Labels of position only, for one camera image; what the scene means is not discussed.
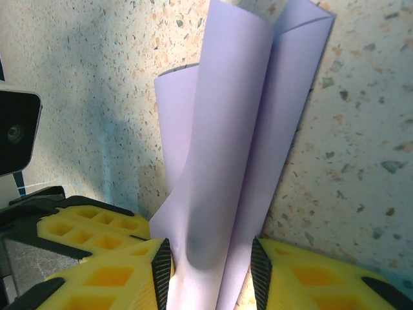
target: granite countertop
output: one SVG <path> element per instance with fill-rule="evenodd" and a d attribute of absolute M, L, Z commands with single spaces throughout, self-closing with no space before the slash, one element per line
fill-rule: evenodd
<path fill-rule="evenodd" d="M 284 4 L 238 3 L 269 20 Z M 413 297 L 413 1 L 319 5 L 337 19 L 263 236 Z M 205 0 L 0 3 L 6 79 L 43 99 L 29 192 L 62 184 L 155 213 L 166 185 L 153 81 L 199 60 L 207 12 Z M 255 308 L 250 278 L 238 304 Z"/>

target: paper sheet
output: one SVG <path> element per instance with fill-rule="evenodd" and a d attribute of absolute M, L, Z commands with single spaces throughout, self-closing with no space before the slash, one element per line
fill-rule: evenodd
<path fill-rule="evenodd" d="M 333 20 L 290 0 L 271 27 L 212 0 L 199 66 L 156 79 L 171 194 L 150 228 L 177 264 L 169 309 L 234 308 Z"/>

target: camera lens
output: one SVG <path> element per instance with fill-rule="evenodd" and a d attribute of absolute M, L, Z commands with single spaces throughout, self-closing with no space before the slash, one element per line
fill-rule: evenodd
<path fill-rule="evenodd" d="M 25 130 L 22 125 L 11 126 L 7 132 L 7 139 L 11 144 L 18 144 L 25 135 Z"/>

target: speckled countertop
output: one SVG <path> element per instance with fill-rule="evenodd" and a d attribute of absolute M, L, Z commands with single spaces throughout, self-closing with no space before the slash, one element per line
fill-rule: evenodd
<path fill-rule="evenodd" d="M 274 20 L 285 0 L 238 5 Z M 413 296 L 413 1 L 328 0 L 336 24 L 263 235 L 381 272 Z M 0 2 L 6 79 L 43 115 L 29 191 L 63 184 L 155 213 L 153 80 L 195 63 L 208 1 Z M 239 309 L 254 309 L 247 279 Z"/>

